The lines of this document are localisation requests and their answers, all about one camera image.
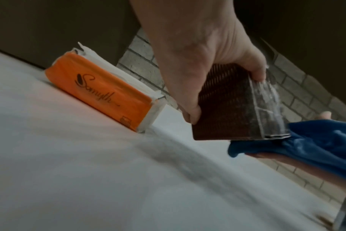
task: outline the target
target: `brown box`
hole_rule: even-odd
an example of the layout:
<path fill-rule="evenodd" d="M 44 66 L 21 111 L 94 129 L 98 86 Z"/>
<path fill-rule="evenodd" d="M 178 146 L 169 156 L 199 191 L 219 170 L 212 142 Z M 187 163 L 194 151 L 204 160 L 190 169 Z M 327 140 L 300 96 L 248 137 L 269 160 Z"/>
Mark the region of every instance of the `brown box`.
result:
<path fill-rule="evenodd" d="M 289 137 L 269 72 L 264 82 L 235 64 L 214 64 L 198 96 L 202 115 L 195 140 L 263 140 Z"/>

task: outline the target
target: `dark wall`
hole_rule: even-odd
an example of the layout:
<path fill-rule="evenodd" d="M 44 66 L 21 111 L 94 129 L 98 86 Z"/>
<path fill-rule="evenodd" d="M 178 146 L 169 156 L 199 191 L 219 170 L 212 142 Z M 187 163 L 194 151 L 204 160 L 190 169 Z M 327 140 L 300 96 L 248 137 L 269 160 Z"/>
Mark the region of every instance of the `dark wall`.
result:
<path fill-rule="evenodd" d="M 77 42 L 116 64 L 139 27 L 127 0 L 0 0 L 0 50 L 44 68 Z"/>
<path fill-rule="evenodd" d="M 239 19 L 346 103 L 346 0 L 235 0 Z"/>

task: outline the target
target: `blue cloth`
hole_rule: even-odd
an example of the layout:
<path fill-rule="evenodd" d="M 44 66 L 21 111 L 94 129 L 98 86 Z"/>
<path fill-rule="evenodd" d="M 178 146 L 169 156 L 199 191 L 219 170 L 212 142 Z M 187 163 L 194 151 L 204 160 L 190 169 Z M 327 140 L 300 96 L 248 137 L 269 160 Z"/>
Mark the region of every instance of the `blue cloth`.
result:
<path fill-rule="evenodd" d="M 231 141 L 228 153 L 283 154 L 346 178 L 346 122 L 304 121 L 289 129 L 291 137 L 283 140 Z"/>

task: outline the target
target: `hand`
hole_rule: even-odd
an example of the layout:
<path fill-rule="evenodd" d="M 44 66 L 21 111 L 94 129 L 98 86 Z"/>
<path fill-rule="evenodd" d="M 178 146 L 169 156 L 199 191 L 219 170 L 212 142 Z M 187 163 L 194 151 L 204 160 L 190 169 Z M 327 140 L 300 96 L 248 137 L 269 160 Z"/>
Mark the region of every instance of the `hand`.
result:
<path fill-rule="evenodd" d="M 315 119 L 331 119 L 332 113 L 331 112 L 323 112 L 320 115 L 318 115 Z M 276 154 L 276 153 L 257 153 L 257 154 L 249 154 L 246 153 L 248 156 L 258 158 L 258 159 L 273 159 L 281 163 L 289 164 L 291 166 L 294 166 L 298 169 L 301 169 L 311 175 L 314 175 L 316 177 L 319 177 L 325 181 L 328 181 L 334 185 L 337 185 L 341 188 L 346 189 L 346 180 L 334 175 L 332 173 L 326 172 L 322 169 L 313 167 L 311 165 L 305 164 L 301 161 L 291 159 L 287 156 Z"/>
<path fill-rule="evenodd" d="M 237 19 L 232 0 L 130 0 L 184 119 L 196 124 L 198 94 L 212 64 L 236 63 L 265 79 L 266 60 Z"/>

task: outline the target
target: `blue towel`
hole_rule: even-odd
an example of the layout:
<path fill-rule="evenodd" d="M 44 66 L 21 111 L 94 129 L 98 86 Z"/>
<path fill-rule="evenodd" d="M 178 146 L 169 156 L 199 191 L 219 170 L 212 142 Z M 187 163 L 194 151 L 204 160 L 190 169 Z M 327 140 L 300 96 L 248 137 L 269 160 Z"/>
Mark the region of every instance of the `blue towel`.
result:
<path fill-rule="evenodd" d="M 346 178 L 346 122 L 313 120 L 290 123 L 283 140 L 231 141 L 228 153 L 271 152 Z"/>

